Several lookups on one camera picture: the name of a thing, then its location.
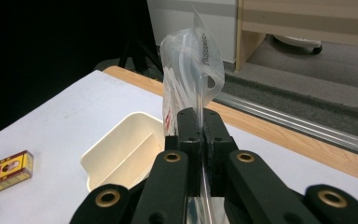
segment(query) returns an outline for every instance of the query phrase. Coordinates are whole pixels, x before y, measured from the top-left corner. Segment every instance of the white plastic container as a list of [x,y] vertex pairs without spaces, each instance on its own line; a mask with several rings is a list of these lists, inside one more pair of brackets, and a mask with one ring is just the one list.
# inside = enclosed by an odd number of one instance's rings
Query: white plastic container
[[129,114],[81,157],[89,191],[104,184],[132,188],[164,150],[162,121],[143,112]]

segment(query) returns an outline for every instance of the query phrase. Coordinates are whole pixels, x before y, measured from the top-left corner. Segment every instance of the zip lock bag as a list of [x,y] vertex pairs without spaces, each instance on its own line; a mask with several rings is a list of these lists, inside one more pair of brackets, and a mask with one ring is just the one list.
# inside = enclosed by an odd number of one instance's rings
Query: zip lock bag
[[[219,48],[195,8],[194,11],[193,26],[168,34],[160,45],[165,135],[178,134],[177,113],[190,107],[202,131],[203,108],[223,89],[225,82]],[[205,163],[200,170],[200,187],[199,197],[188,198],[187,224],[215,223],[214,215],[220,219],[225,214],[222,201],[210,195]]]

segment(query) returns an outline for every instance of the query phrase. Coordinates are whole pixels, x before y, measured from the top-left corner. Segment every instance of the aluminum rail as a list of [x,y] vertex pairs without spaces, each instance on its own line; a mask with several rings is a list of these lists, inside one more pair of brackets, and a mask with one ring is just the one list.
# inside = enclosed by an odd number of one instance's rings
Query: aluminum rail
[[327,128],[323,125],[309,122],[304,119],[296,118],[262,105],[245,101],[224,92],[219,92],[213,100],[219,104],[226,105],[241,112],[271,121],[283,127],[321,139],[327,143],[346,148],[347,150],[358,154],[358,136]]

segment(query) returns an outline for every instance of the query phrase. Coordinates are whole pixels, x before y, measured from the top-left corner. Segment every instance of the transparent plastic bag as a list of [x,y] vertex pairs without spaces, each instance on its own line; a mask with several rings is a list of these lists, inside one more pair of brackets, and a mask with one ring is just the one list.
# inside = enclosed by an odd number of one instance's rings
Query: transparent plastic bag
[[223,89],[225,72],[219,48],[196,10],[193,27],[167,35],[160,53],[165,135],[176,135],[176,115],[189,107],[202,128],[202,108]]

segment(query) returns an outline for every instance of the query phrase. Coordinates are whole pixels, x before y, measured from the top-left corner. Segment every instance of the white table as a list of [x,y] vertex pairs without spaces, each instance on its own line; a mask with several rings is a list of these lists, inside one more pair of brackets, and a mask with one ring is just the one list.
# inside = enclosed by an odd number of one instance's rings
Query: white table
[[[162,98],[95,71],[0,132],[0,160],[34,154],[34,176],[0,191],[2,223],[68,223],[88,195],[80,157],[127,115],[162,118]],[[358,199],[358,178],[227,126],[241,149],[259,154],[286,185],[304,193],[327,184]]]

